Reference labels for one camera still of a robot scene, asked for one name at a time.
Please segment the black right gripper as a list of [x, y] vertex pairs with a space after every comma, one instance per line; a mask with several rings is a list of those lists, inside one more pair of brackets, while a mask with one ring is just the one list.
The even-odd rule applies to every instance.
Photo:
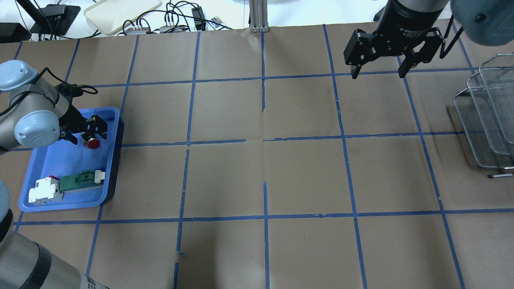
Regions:
[[[404, 78], [419, 63], [429, 63], [443, 42], [436, 20], [445, 8], [443, 0], [389, 0], [385, 5], [377, 29], [366, 33], [353, 31], [344, 50], [345, 64], [357, 79], [362, 66], [379, 57], [404, 53], [398, 75]], [[413, 48], [422, 44], [419, 51]]]

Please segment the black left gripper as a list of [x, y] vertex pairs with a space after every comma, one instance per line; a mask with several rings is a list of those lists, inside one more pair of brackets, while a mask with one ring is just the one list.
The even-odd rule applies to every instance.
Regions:
[[84, 93], [92, 94], [90, 85], [77, 85], [62, 82], [54, 87], [65, 100], [68, 101], [67, 110], [59, 117], [59, 139], [78, 144], [76, 134], [81, 134], [84, 140], [97, 138], [96, 135], [106, 140], [108, 138], [108, 124], [98, 115], [92, 115], [86, 119], [79, 110], [73, 106], [72, 99], [80, 97]]

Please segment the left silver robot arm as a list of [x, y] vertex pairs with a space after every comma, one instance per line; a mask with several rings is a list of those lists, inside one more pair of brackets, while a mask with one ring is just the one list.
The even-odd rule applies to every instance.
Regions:
[[[106, 139], [108, 124], [97, 115], [85, 118], [72, 99], [98, 91], [63, 80], [52, 86], [41, 72], [21, 60], [1, 64], [1, 90], [8, 92], [8, 107], [1, 112], [1, 154], [19, 146], [42, 148], [59, 140], [77, 144], [81, 135], [88, 148]], [[10, 196], [1, 183], [1, 287], [2, 289], [105, 289], [44, 246], [12, 229]]]

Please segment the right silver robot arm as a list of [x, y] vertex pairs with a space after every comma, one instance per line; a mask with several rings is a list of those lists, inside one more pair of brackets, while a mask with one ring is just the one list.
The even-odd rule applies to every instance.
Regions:
[[362, 66], [380, 57], [404, 56], [398, 75], [405, 77], [436, 53], [443, 59], [462, 33], [482, 46], [513, 40], [512, 0], [389, 0], [377, 14], [372, 33], [356, 29], [343, 56], [356, 79]]

